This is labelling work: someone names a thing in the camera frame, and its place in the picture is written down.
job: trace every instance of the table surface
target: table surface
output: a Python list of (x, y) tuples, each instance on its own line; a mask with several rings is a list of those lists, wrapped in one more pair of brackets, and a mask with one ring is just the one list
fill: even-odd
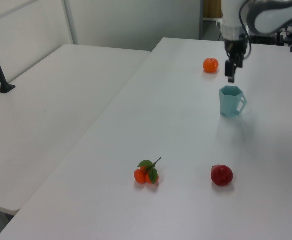
[[(292, 239), (292, 53), (253, 45), (235, 80), (248, 104), (226, 119), (223, 47), (164, 38), (0, 240)], [(158, 157), (159, 185), (137, 184)], [(216, 164), (229, 186), (211, 182)]]
[(0, 94), (0, 211), (27, 202), (149, 54), (64, 45)]

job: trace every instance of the white wall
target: white wall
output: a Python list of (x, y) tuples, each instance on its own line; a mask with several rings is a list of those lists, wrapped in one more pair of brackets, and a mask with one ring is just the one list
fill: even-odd
[[(0, 13), (8, 2), (0, 1)], [(0, 19), (0, 64), (8, 82), (70, 43), (63, 0), (38, 0)]]
[(65, 0), (74, 42), (152, 51), (163, 37), (198, 39), (200, 0)]

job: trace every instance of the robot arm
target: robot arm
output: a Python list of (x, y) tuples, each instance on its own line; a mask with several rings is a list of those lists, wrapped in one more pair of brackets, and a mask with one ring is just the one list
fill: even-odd
[(292, 0), (222, 0), (221, 33), (228, 56), (225, 76), (234, 82), (236, 68), (242, 68), (248, 46), (248, 32), (269, 36), (292, 22)]

